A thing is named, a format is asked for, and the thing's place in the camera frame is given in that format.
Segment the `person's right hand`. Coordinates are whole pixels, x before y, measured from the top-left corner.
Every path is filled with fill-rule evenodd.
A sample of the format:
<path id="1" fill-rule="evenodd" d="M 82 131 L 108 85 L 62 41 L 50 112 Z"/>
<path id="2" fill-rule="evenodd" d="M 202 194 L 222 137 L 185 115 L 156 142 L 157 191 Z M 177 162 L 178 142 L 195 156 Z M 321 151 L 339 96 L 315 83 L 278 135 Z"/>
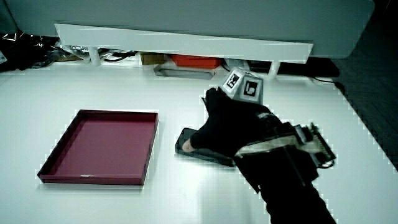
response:
<path id="1" fill-rule="evenodd" d="M 180 145 L 193 153 L 208 149 L 233 157 L 243 147 L 272 138 L 295 134 L 295 128 L 283 123 L 262 104 L 263 80 L 234 68 L 216 88 L 203 98 L 208 118 L 204 125 Z"/>

